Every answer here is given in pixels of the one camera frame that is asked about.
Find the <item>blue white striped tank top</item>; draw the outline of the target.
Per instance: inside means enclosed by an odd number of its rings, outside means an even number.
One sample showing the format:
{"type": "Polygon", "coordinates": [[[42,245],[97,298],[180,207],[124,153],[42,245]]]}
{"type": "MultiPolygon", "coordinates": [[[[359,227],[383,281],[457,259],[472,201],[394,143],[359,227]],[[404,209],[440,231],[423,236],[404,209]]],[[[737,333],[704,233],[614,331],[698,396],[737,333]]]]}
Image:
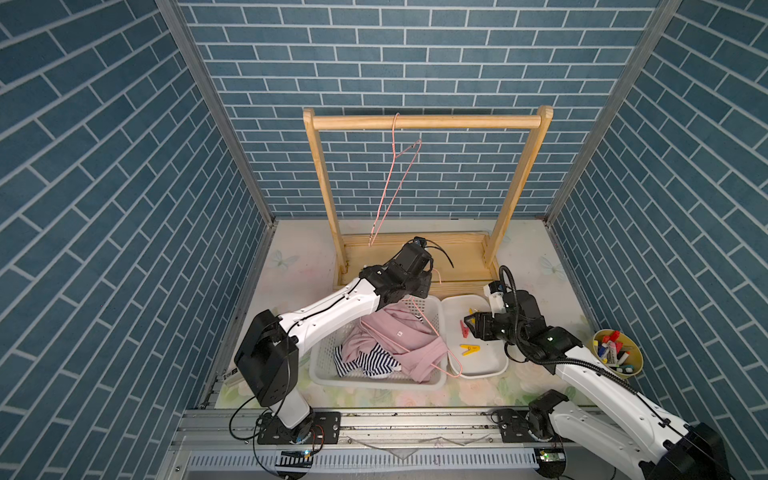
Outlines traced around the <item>blue white striped tank top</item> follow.
{"type": "Polygon", "coordinates": [[[337,346],[333,353],[333,360],[336,373],[340,377],[361,373],[368,378],[383,379],[402,372],[402,367],[397,360],[378,344],[368,353],[359,353],[355,359],[349,361],[343,359],[342,347],[337,346]]]}

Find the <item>pink hanger with pink top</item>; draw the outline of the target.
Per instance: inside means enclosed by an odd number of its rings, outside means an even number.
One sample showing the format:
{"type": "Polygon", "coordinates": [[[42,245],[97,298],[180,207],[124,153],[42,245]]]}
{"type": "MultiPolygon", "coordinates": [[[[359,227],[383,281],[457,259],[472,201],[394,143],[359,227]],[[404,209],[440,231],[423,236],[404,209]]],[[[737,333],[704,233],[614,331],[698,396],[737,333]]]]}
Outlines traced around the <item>pink hanger with pink top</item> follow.
{"type": "Polygon", "coordinates": [[[415,383],[445,374],[449,349],[441,335],[441,302],[435,297],[405,296],[374,312],[364,324],[378,344],[415,383]]]}

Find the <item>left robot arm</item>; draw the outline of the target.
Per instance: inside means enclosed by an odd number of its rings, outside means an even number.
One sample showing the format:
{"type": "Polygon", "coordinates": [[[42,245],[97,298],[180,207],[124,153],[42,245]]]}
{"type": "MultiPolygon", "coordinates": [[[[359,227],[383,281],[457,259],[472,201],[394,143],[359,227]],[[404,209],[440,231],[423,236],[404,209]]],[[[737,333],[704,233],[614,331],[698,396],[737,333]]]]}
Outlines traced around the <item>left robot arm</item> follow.
{"type": "Polygon", "coordinates": [[[347,286],[310,306],[279,316],[257,314],[234,354],[255,400],[283,427],[308,427],[314,412],[296,387],[301,357],[354,320],[406,296],[427,297],[433,266],[428,240],[415,237],[386,263],[363,268],[347,286]]]}

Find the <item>pink tank top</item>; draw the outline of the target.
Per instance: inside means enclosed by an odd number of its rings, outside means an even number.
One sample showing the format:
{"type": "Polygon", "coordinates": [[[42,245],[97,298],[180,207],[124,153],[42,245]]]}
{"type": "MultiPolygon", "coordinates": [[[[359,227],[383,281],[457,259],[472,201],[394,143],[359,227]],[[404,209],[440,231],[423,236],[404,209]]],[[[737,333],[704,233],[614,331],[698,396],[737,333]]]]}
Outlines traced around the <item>pink tank top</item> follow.
{"type": "Polygon", "coordinates": [[[415,383],[428,381],[448,355],[432,325],[403,304],[393,304],[354,322],[333,353],[338,376],[361,373],[383,379],[402,373],[415,383]]]}

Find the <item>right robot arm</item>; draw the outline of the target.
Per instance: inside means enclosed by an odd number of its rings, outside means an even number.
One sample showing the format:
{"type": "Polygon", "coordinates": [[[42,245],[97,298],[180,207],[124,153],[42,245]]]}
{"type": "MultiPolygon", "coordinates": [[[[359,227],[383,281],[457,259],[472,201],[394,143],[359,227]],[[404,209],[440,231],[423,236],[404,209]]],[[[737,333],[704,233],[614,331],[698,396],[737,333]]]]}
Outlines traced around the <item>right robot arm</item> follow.
{"type": "Polygon", "coordinates": [[[464,320],[480,340],[500,341],[507,358],[533,364],[590,399],[601,420],[556,390],[529,405],[527,423],[540,441],[563,437],[630,479],[730,479],[724,441],[704,423],[692,425],[665,410],[605,366],[575,335],[550,326],[537,300],[516,287],[502,265],[485,293],[491,306],[464,320]]]}

